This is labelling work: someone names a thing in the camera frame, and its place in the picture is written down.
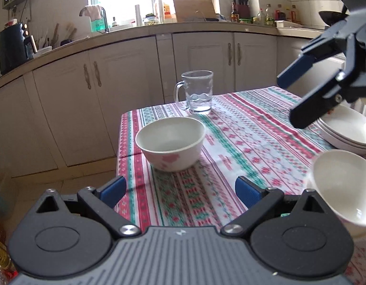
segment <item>dish rag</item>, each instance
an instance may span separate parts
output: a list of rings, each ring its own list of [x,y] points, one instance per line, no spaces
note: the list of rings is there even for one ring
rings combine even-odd
[[[101,6],[98,4],[87,5],[85,7],[84,15],[91,18],[92,22],[101,19]]]

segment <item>glass mug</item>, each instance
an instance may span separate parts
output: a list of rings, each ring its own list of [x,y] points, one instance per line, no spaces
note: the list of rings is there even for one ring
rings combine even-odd
[[[183,81],[174,89],[175,103],[182,109],[192,112],[208,111],[212,107],[213,72],[190,71],[182,74]],[[183,86],[186,92],[186,106],[179,104],[178,92]]]

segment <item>gray ribbed panel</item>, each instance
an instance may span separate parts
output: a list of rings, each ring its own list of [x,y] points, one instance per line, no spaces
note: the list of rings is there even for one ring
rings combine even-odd
[[[150,227],[119,241],[98,268],[67,280],[33,280],[21,275],[12,285],[350,285],[343,276],[296,281],[258,264],[241,240],[226,239],[214,227]]]

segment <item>stack of plates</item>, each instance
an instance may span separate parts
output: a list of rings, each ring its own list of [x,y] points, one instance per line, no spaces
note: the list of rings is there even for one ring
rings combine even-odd
[[[342,105],[316,122],[322,137],[336,148],[366,154],[366,117]]]

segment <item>table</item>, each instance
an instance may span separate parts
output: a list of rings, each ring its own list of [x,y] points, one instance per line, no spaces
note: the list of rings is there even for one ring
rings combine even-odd
[[[298,100],[278,87],[214,96],[212,110],[195,115],[207,127],[200,160],[175,173],[153,170],[135,135],[155,120],[191,114],[176,104],[124,114],[118,175],[126,178],[128,190],[116,211],[143,231],[149,225],[219,229],[246,211],[234,192],[238,176],[263,188],[301,194],[311,159],[333,147],[313,124],[304,130],[291,126],[289,108]],[[356,242],[345,274],[356,285],[366,282],[366,238]]]

